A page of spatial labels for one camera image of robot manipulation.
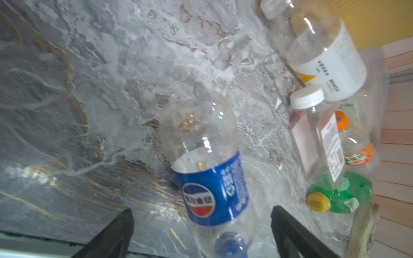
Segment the blue label pepsi bottle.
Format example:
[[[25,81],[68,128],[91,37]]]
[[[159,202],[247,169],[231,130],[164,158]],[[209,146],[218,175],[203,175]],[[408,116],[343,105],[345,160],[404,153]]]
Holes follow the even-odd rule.
[[[206,258],[245,258],[256,213],[248,194],[231,105],[217,91],[162,109],[159,137],[171,164],[190,230]]]

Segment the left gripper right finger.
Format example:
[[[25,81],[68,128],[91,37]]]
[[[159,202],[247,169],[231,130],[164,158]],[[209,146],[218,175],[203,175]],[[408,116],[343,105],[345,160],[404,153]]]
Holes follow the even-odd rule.
[[[338,257],[283,207],[273,207],[271,218],[271,228],[281,258]]]

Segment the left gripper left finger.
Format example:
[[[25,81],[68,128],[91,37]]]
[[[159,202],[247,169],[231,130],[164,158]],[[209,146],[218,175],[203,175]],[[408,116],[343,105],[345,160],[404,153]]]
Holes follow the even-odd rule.
[[[72,258],[125,258],[134,232],[131,209],[125,209]]]

